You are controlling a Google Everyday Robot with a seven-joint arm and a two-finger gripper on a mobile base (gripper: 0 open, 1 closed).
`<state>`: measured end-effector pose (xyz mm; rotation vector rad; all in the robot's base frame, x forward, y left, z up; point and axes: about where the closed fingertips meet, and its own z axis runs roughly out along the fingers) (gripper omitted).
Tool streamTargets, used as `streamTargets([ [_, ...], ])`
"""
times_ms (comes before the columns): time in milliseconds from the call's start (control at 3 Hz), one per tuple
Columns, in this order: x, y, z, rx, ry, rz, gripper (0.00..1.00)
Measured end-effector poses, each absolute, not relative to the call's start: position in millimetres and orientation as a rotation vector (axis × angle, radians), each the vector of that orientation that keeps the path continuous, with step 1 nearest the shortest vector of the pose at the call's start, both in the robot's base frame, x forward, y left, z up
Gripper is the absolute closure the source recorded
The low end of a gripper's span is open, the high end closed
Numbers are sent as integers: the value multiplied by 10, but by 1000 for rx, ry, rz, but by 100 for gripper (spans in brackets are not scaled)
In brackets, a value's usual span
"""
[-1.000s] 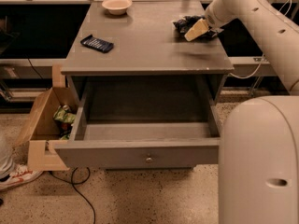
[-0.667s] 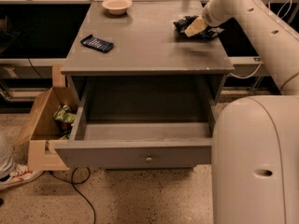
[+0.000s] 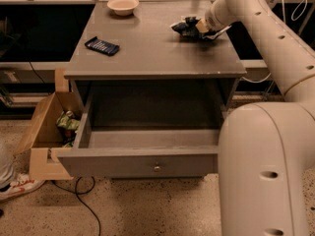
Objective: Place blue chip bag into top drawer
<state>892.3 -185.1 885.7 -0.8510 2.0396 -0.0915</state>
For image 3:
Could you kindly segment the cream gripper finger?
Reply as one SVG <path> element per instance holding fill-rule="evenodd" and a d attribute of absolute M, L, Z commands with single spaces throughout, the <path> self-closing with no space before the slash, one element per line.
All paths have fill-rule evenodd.
<path fill-rule="evenodd" d="M 198 23 L 196 24 L 196 29 L 200 33 L 206 33 L 210 30 L 205 19 L 201 19 L 198 21 Z"/>

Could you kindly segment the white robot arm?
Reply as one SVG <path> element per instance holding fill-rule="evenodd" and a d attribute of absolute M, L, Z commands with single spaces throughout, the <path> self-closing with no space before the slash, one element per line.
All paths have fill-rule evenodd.
<path fill-rule="evenodd" d="M 211 30 L 241 22 L 282 96 L 233 110 L 220 129 L 222 236 L 309 236 L 302 175 L 315 161 L 313 50 L 267 0 L 218 0 Z"/>

